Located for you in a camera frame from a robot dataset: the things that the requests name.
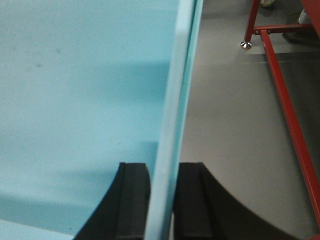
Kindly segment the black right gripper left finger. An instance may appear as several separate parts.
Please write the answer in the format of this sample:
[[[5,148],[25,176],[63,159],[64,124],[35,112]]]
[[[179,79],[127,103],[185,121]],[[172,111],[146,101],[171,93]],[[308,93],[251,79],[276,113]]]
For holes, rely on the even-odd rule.
[[[121,162],[108,191],[74,239],[144,239],[150,194],[147,165]]]

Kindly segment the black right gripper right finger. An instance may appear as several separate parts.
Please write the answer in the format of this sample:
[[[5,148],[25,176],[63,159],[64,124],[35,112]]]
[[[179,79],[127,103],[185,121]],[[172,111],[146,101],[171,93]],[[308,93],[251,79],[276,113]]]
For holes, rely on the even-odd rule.
[[[176,240],[292,240],[237,201],[202,162],[181,162],[174,199]]]

